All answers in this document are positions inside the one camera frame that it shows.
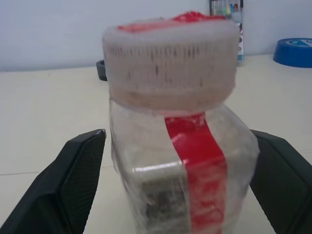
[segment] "blue tape roll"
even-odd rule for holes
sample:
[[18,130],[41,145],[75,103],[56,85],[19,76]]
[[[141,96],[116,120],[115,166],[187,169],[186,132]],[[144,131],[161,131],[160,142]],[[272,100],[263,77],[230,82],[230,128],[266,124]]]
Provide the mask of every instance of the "blue tape roll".
[[279,40],[273,60],[291,67],[312,68],[312,39],[288,38]]

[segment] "white lid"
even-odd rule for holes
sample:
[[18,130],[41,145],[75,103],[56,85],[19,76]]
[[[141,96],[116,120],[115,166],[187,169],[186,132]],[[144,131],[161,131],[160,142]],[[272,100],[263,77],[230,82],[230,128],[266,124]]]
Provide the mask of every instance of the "white lid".
[[239,29],[223,17],[189,12],[111,27],[103,36],[110,94],[153,110],[199,110],[234,88]]

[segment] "plastic jar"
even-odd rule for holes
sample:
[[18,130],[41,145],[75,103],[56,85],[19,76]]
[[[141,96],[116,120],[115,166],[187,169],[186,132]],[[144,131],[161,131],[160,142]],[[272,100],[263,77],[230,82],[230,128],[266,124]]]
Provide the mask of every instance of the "plastic jar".
[[109,28],[112,157],[138,234],[229,234],[258,155],[222,103],[234,88],[239,31],[189,12]]

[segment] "white table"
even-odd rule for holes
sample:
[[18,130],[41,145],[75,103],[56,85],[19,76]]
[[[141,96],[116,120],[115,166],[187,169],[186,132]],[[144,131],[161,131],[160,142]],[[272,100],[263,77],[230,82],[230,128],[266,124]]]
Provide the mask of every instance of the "white table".
[[[285,138],[312,164],[312,69],[254,56],[247,57],[236,77],[227,105],[251,129]],[[0,225],[67,140],[105,128],[108,139],[85,234],[132,234],[110,158],[108,96],[108,84],[94,67],[0,73]],[[274,234],[251,191],[234,234],[250,233]]]

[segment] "red label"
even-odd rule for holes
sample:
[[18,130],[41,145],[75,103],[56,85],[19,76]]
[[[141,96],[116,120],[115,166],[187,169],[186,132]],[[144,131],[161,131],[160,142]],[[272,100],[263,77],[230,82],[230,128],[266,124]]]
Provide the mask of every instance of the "red label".
[[172,143],[187,171],[192,233],[221,234],[227,164],[212,136],[205,113],[165,118]]
[[118,29],[130,33],[152,31],[156,29],[182,26],[189,23],[208,21],[208,20],[225,20],[224,16],[206,16],[199,12],[188,12],[173,19],[164,19],[157,22],[131,23],[119,26]]

